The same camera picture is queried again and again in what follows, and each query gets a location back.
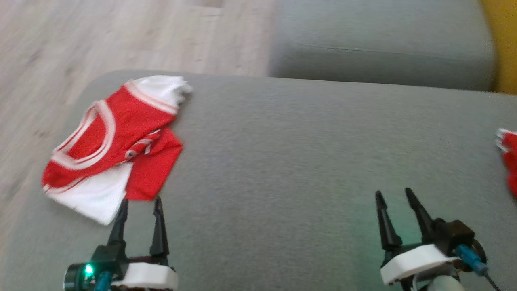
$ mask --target red fabric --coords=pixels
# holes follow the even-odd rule
[[[148,154],[133,159],[133,170],[126,186],[129,200],[153,200],[183,149],[169,128],[164,128],[161,133]]]
[[[517,159],[515,155],[517,151],[517,135],[514,133],[504,133],[502,144],[508,150],[503,153],[503,161],[509,170],[507,178],[508,187],[514,196],[517,197]]]
[[[101,114],[103,108],[106,112],[106,105],[114,124]],[[126,197],[131,200],[152,200],[182,150],[181,142],[166,127],[174,118],[174,114],[153,107],[142,101],[142,98],[136,98],[122,86],[87,111],[76,130],[86,129],[82,134],[72,134],[67,142],[54,150],[42,175],[43,188],[55,191],[60,188],[64,191],[67,187],[73,187],[74,182],[80,178],[101,173],[132,159],[134,165]],[[103,147],[110,128],[114,130],[111,145]],[[103,148],[106,148],[105,153],[95,154]],[[79,160],[92,154],[85,161]],[[68,159],[78,165],[74,168],[66,162]]]

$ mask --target gray sofa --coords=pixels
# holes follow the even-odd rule
[[[495,52],[478,0],[279,0],[272,77],[486,91]]]
[[[420,234],[404,196],[476,231],[491,275],[515,290],[517,202],[494,145],[517,99],[414,86],[116,71],[93,81],[63,134],[125,81],[183,75],[194,93],[172,125],[185,146],[161,191],[180,290],[397,290],[384,286],[374,193],[405,243]],[[146,255],[152,203],[131,202],[127,252]],[[56,204],[40,182],[0,262],[3,290],[60,290],[72,262],[110,233]],[[462,275],[468,291],[488,283]]]

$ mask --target blue cable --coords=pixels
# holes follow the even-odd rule
[[[113,281],[113,275],[110,272],[102,272],[99,275],[99,280],[95,284],[94,291],[109,291],[111,288],[111,282]]]
[[[481,261],[481,258],[464,244],[456,249],[456,256],[472,268],[478,276],[484,276],[496,291],[501,291],[495,282],[488,275],[488,266]]]

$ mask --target white trim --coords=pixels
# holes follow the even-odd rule
[[[74,159],[73,157],[69,156],[67,153],[72,146],[66,146],[61,150],[58,149],[52,154],[51,160],[53,162],[71,170],[85,169],[100,161],[110,150],[116,131],[115,117],[113,116],[113,113],[111,112],[110,107],[105,100],[95,102],[92,107],[92,113],[95,115],[98,113],[100,115],[106,128],[106,135],[104,136],[104,140],[102,141],[101,146],[91,155],[79,159]],[[79,138],[81,138],[82,134],[84,134],[90,125],[91,122],[85,122],[83,125],[81,125],[81,129],[76,130],[76,135],[72,138],[72,140],[77,141]]]
[[[58,145],[52,152],[56,151],[66,151],[68,152],[75,143],[79,140],[81,135],[90,127],[95,117],[97,116],[97,112],[93,110],[93,105],[90,106],[86,112],[84,113],[83,119],[79,122],[79,126],[74,130],[74,132],[63,141],[60,145]]]
[[[505,134],[515,134],[514,132],[511,132],[507,129],[504,129],[504,128],[498,128],[497,129],[497,132],[496,132],[496,136],[500,139],[504,139],[505,138]]]
[[[176,115],[178,113],[178,107],[167,104],[164,101],[161,101],[157,98],[144,94],[140,89],[138,89],[134,84],[133,80],[130,80],[124,84],[126,90],[133,95],[136,99],[142,101],[143,103],[150,105],[156,109],[159,109],[163,112],[170,113]]]
[[[58,187],[58,188],[53,188],[49,184],[47,184],[47,185],[43,186],[43,190],[47,194],[59,194],[59,193],[63,193],[65,191],[68,191],[68,190],[74,188],[75,186],[81,184],[81,182],[83,180],[84,180],[84,177],[80,177],[80,178],[77,178],[74,181],[72,181],[72,183],[70,183],[70,184],[68,184],[66,186],[63,186],[63,187]]]
[[[148,145],[148,144],[151,144],[151,142],[153,142],[153,140],[152,140],[152,139],[150,139],[150,138],[143,138],[143,139],[141,139],[141,140],[139,140],[139,141],[135,142],[135,143],[133,144],[133,146],[134,146],[134,145],[136,145],[136,144],[138,144],[138,143],[143,143],[143,144],[145,144],[145,145]]]

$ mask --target folded clothing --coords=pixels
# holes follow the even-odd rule
[[[508,169],[508,188],[517,197],[517,133],[499,128],[496,135],[496,144]]]
[[[176,76],[130,80],[86,110],[42,176],[47,195],[109,224],[124,197],[153,200],[183,146],[167,127],[192,87]]]

